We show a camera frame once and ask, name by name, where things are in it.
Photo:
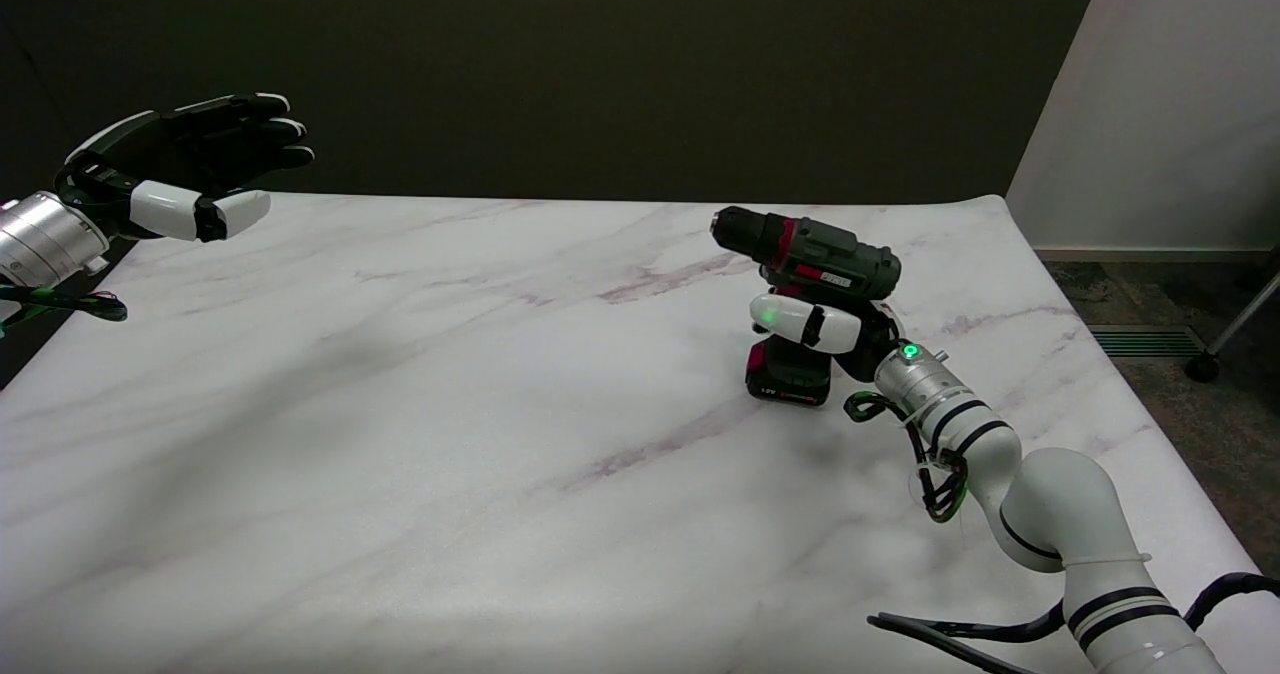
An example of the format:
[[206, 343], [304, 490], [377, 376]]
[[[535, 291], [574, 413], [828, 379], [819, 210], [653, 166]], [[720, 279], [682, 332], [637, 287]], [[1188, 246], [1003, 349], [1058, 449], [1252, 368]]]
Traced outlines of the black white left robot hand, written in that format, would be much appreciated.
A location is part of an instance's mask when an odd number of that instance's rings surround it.
[[140, 113], [82, 142], [54, 192], [111, 238], [227, 240], [270, 212], [253, 182], [314, 162], [306, 133], [273, 92]]

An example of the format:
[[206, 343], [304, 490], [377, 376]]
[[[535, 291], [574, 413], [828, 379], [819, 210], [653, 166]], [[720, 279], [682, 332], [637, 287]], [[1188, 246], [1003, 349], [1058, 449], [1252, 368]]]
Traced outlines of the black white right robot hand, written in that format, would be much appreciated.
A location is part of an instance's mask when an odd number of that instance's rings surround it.
[[814, 304], [790, 295], [755, 295], [753, 324], [769, 335], [831, 356], [858, 382], [872, 382], [878, 364], [899, 347], [900, 318], [886, 302], [856, 302], [852, 310]]

